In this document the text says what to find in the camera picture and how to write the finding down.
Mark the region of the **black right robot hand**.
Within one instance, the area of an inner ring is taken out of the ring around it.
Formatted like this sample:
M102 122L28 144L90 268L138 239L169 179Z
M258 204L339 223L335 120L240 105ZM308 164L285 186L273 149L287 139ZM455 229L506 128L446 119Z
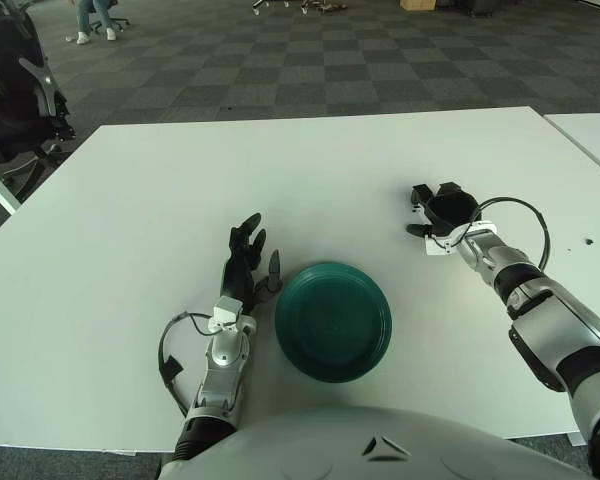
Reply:
M412 210L422 218L421 224L408 224L406 231L416 237L448 236L455 228L467 224L478 202L454 182L441 183L436 192L426 184L412 188Z

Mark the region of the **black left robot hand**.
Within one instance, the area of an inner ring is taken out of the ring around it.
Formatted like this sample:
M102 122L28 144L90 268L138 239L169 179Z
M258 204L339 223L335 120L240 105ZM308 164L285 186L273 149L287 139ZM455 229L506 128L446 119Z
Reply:
M231 228L228 243L230 256L223 270L220 293L241 301L245 314L252 312L257 305L268 302L283 286L278 250L274 250L270 256L267 275L258 282L253 277L261 263L267 236L266 230L261 229L251 239L261 219L262 215L257 212L239 226Z

